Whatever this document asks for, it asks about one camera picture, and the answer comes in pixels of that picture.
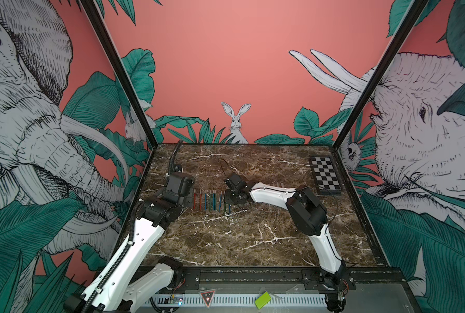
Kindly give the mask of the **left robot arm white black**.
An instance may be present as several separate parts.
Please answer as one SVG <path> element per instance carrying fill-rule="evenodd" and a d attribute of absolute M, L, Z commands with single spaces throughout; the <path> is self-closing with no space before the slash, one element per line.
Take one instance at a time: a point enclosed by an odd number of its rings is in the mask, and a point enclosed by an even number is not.
<path fill-rule="evenodd" d="M 136 312 L 159 290 L 180 284 L 182 263 L 167 256 L 141 278 L 133 280 L 133 276 L 165 230 L 184 212 L 193 190 L 194 177 L 174 163 L 182 144 L 179 141 L 172 152 L 164 187 L 149 199 L 138 200 L 128 236 L 98 278 L 65 300 L 65 312 Z"/>

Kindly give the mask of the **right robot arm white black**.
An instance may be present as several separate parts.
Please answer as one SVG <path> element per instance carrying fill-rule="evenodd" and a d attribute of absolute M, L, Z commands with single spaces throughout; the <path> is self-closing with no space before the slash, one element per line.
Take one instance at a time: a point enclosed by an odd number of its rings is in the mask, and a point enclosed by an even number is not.
<path fill-rule="evenodd" d="M 330 233 L 328 210 L 310 187 L 283 188 L 248 181 L 232 172 L 224 180 L 227 190 L 224 202 L 231 206 L 264 203 L 288 211 L 299 232 L 309 237 L 317 254 L 321 280 L 328 290 L 350 289 L 345 275 L 348 267 L 338 253 Z"/>

